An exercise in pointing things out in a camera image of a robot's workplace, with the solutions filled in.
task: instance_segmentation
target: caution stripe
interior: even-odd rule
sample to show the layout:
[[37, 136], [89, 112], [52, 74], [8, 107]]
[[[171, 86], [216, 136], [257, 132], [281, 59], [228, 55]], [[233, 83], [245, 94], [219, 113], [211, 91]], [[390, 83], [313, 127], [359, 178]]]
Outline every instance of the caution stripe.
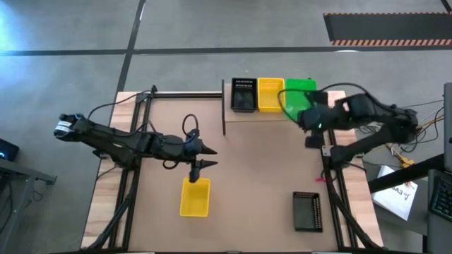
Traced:
[[418, 12], [394, 12], [394, 13], [324, 13], [324, 16], [328, 15], [412, 15], [412, 14], [444, 14], [444, 15], [452, 15], [452, 11], [450, 13], [441, 12], [441, 11], [418, 11]]
[[334, 40], [333, 46], [450, 46], [452, 39], [432, 40]]

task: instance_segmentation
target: black floor mat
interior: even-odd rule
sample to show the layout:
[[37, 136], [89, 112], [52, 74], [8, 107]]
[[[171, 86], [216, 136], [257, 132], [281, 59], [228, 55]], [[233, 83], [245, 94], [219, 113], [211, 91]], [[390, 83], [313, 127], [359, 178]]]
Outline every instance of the black floor mat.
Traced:
[[325, 13], [335, 46], [447, 46], [452, 13]]

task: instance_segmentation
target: black cable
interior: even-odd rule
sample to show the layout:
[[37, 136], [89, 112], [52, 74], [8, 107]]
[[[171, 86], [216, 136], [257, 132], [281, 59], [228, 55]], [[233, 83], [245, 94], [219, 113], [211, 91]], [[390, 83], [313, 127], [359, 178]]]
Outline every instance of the black cable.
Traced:
[[404, 106], [404, 107], [401, 107], [402, 109], [406, 109], [406, 108], [409, 108], [409, 107], [417, 107], [417, 106], [422, 106], [422, 105], [427, 105], [427, 104], [432, 104], [432, 103], [437, 103], [437, 102], [443, 102], [444, 101], [444, 99], [438, 99], [438, 100], [436, 100], [436, 101], [432, 101], [432, 102], [425, 102], [425, 103], [420, 103], [420, 104], [413, 104], [413, 105], [408, 105], [408, 106]]
[[[320, 173], [320, 178], [326, 179], [325, 178], [325, 169], [322, 170], [322, 172]], [[338, 178], [338, 173], [335, 171], [335, 175], [334, 175], [333, 179], [331, 179], [331, 181], [335, 181], [337, 178]]]
[[367, 173], [367, 169], [365, 169], [364, 167], [361, 167], [360, 165], [356, 165], [356, 164], [351, 163], [351, 162], [347, 162], [347, 164], [349, 164], [350, 166], [354, 166], [354, 167], [356, 167], [358, 169], [361, 169], [362, 171]]
[[[1, 235], [1, 233], [3, 233], [3, 230], [6, 228], [6, 225], [8, 225], [9, 219], [11, 218], [11, 215], [13, 214], [13, 187], [11, 186], [11, 181], [8, 181], [8, 187], [9, 187], [9, 196], [8, 196], [7, 200], [9, 200], [9, 214], [8, 214], [3, 226], [0, 228], [0, 235]], [[5, 207], [1, 209], [0, 214], [3, 213]]]
[[100, 178], [101, 176], [107, 174], [108, 172], [110, 172], [110, 171], [113, 170], [113, 169], [116, 169], [117, 167], [118, 167], [117, 165], [114, 165], [114, 167], [112, 167], [111, 169], [108, 169], [107, 171], [102, 172], [99, 176], [97, 176], [96, 180], [99, 180], [99, 178]]
[[116, 137], [123, 137], [123, 138], [131, 137], [134, 134], [136, 134], [137, 132], [139, 132], [146, 124], [148, 124], [148, 122], [144, 122], [143, 124], [140, 125], [140, 127], [138, 127], [136, 130], [134, 130], [133, 132], [131, 132], [129, 134], [126, 134], [126, 135], [113, 134], [113, 135], [115, 135]]
[[368, 95], [370, 95], [370, 92], [367, 91], [364, 87], [362, 87], [361, 85], [355, 84], [355, 83], [349, 83], [349, 82], [342, 82], [342, 83], [335, 83], [335, 84], [331, 84], [331, 85], [327, 85], [324, 88], [320, 89], [320, 92], [323, 92], [324, 90], [327, 90], [329, 88], [332, 87], [336, 87], [336, 86], [340, 86], [340, 85], [348, 85], [348, 86], [353, 86], [353, 87], [357, 87], [360, 90], [362, 90], [363, 92], [367, 93]]
[[122, 103], [122, 102], [125, 102], [125, 101], [130, 100], [130, 99], [133, 98], [133, 97], [137, 97], [137, 96], [139, 96], [139, 95], [142, 95], [143, 93], [146, 93], [146, 92], [152, 92], [152, 90], [144, 90], [144, 91], [139, 92], [139, 93], [136, 93], [136, 94], [134, 94], [134, 95], [132, 95], [132, 96], [130, 96], [130, 97], [127, 97], [126, 99], [123, 99], [122, 101], [107, 103], [107, 104], [103, 104], [103, 105], [100, 105], [100, 106], [98, 106], [98, 107], [95, 107], [93, 110], [91, 110], [90, 114], [88, 114], [87, 120], [90, 120], [91, 115], [92, 115], [96, 110], [98, 110], [98, 109], [101, 109], [101, 108], [103, 108], [103, 107], [113, 106], [113, 105], [116, 105], [116, 104], [120, 104], [120, 103]]
[[[196, 115], [194, 115], [194, 114], [187, 114], [187, 115], [184, 117], [184, 120], [182, 121], [182, 131], [184, 132], [185, 136], [187, 136], [187, 137], [189, 137], [189, 135], [188, 135], [188, 133], [185, 131], [185, 123], [186, 123], [186, 120], [187, 120], [190, 116], [193, 117], [193, 119], [195, 120], [195, 129], [199, 131], [199, 122], [198, 122], [198, 118], [196, 117]], [[153, 130], [154, 132], [157, 132], [157, 131], [155, 130], [155, 127], [154, 127], [154, 125], [152, 124], [152, 122], [149, 121], [148, 123], [150, 124], [150, 127], [152, 128], [152, 130]], [[157, 138], [158, 138], [160, 141], [162, 141], [164, 144], [167, 144], [167, 145], [186, 145], [186, 144], [190, 143], [191, 141], [193, 141], [193, 139], [195, 139], [196, 136], [190, 137], [187, 141], [182, 142], [182, 143], [171, 143], [171, 142], [167, 142], [167, 141], [165, 141], [164, 139], [162, 139], [162, 137], [160, 137], [160, 136], [157, 136]]]
[[189, 135], [188, 135], [188, 134], [186, 133], [186, 131], [185, 131], [185, 123], [186, 123], [186, 120], [187, 120], [190, 116], [195, 120], [195, 129], [196, 129], [196, 130], [199, 130], [199, 122], [198, 122], [198, 118], [197, 118], [194, 114], [188, 114], [188, 115], [186, 115], [186, 116], [184, 117], [184, 120], [182, 121], [182, 131], [184, 132], [185, 136], [187, 136], [187, 137], [189, 137]]
[[[361, 166], [356, 165], [356, 164], [351, 163], [351, 162], [347, 162], [346, 164], [349, 164], [350, 166], [353, 166], [353, 167], [357, 167], [358, 169], [362, 169], [362, 171], [364, 171], [364, 172], [367, 173], [367, 169], [365, 169], [364, 167], [361, 167]], [[321, 179], [325, 179], [325, 169], [322, 170], [322, 172], [320, 173], [320, 178], [321, 178]], [[335, 176], [333, 177], [333, 179], [331, 179], [331, 181], [335, 181], [337, 178], [338, 178], [338, 173], [335, 172]]]
[[360, 126], [358, 127], [359, 131], [361, 131], [363, 134], [373, 134], [377, 132], [376, 126]]
[[42, 193], [40, 193], [39, 191], [35, 190], [35, 188], [33, 188], [33, 194], [32, 194], [33, 201], [41, 202], [43, 197], [44, 197], [44, 195]]
[[278, 92], [278, 104], [280, 105], [280, 108], [282, 112], [290, 119], [292, 122], [296, 123], [298, 125], [297, 120], [293, 119], [289, 113], [285, 110], [285, 107], [283, 106], [283, 102], [281, 102], [281, 94], [283, 92], [313, 92], [312, 90], [303, 90], [303, 89], [296, 89], [296, 88], [290, 88], [290, 89], [283, 89]]
[[430, 140], [426, 140], [426, 141], [420, 140], [419, 142], [417, 142], [418, 144], [428, 143], [428, 142], [431, 142], [431, 141], [434, 141], [434, 140], [437, 140], [437, 139], [438, 139], [438, 137], [439, 137], [439, 134], [438, 134], [438, 126], [436, 125], [436, 123], [439, 121], [439, 120], [437, 119], [437, 116], [438, 116], [439, 112], [440, 112], [442, 109], [444, 109], [444, 107], [440, 108], [440, 110], [438, 110], [438, 112], [435, 114], [435, 118], [434, 118], [434, 122], [433, 122], [434, 127], [435, 127], [435, 133], [436, 133], [436, 136], [435, 136], [434, 138], [430, 139]]
[[[431, 141], [434, 141], [434, 140], [438, 139], [439, 133], [438, 133], [438, 126], [437, 126], [436, 124], [437, 124], [439, 121], [443, 121], [443, 119], [439, 119], [439, 120], [437, 119], [437, 118], [438, 118], [439, 112], [440, 112], [443, 108], [444, 108], [444, 107], [440, 108], [440, 109], [435, 113], [435, 116], [434, 116], [434, 122], [433, 122], [433, 123], [429, 123], [427, 126], [425, 126], [424, 128], [422, 128], [422, 130], [415, 136], [414, 142], [409, 143], [407, 147], [400, 146], [400, 149], [402, 150], [402, 152], [406, 152], [406, 153], [414, 152], [415, 149], [417, 148], [417, 145], [418, 145], [418, 144], [428, 143], [428, 142], [431, 142]], [[434, 127], [435, 127], [435, 133], [436, 133], [436, 136], [435, 136], [435, 138], [432, 138], [432, 139], [430, 139], [430, 140], [425, 140], [425, 141], [424, 141], [425, 137], [427, 136], [427, 129], [428, 129], [430, 126], [432, 126], [432, 125], [434, 125]]]
[[179, 162], [174, 162], [174, 165], [167, 166], [165, 164], [165, 162], [167, 162], [167, 160], [164, 160], [163, 163], [162, 163], [164, 169], [175, 169], [177, 167], [177, 165], [179, 165]]
[[[327, 90], [328, 88], [331, 87], [336, 87], [336, 86], [340, 86], [340, 85], [348, 85], [348, 86], [353, 86], [353, 87], [357, 87], [360, 90], [362, 90], [367, 97], [376, 105], [380, 106], [381, 109], [390, 112], [390, 113], [395, 113], [395, 110], [392, 109], [391, 107], [388, 107], [387, 105], [381, 103], [377, 98], [375, 98], [369, 91], [366, 90], [366, 88], [362, 87], [361, 85], [355, 84], [355, 83], [348, 83], [348, 82], [344, 82], [344, 83], [336, 83], [336, 84], [331, 84], [331, 85], [327, 85], [326, 87], [320, 89], [320, 92], [323, 92], [324, 90]], [[399, 114], [404, 114], [406, 116], [410, 116], [410, 113], [406, 113], [406, 112], [399, 112]]]

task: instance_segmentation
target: green bin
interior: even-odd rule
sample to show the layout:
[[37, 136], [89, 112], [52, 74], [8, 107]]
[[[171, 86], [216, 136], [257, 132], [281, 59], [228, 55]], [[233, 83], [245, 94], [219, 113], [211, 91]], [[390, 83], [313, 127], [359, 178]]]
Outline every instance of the green bin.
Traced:
[[[285, 89], [300, 89], [300, 90], [317, 90], [316, 81], [313, 79], [287, 79], [285, 81]], [[311, 107], [311, 103], [304, 96], [304, 92], [287, 91], [285, 93], [286, 106], [285, 110], [290, 117], [297, 120], [298, 111], [306, 110]]]

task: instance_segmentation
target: computer monitor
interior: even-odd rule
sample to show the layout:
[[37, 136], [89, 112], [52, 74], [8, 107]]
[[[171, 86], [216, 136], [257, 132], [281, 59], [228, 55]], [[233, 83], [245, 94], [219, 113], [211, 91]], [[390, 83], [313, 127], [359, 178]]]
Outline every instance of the computer monitor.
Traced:
[[452, 83], [444, 84], [444, 167], [452, 172]]

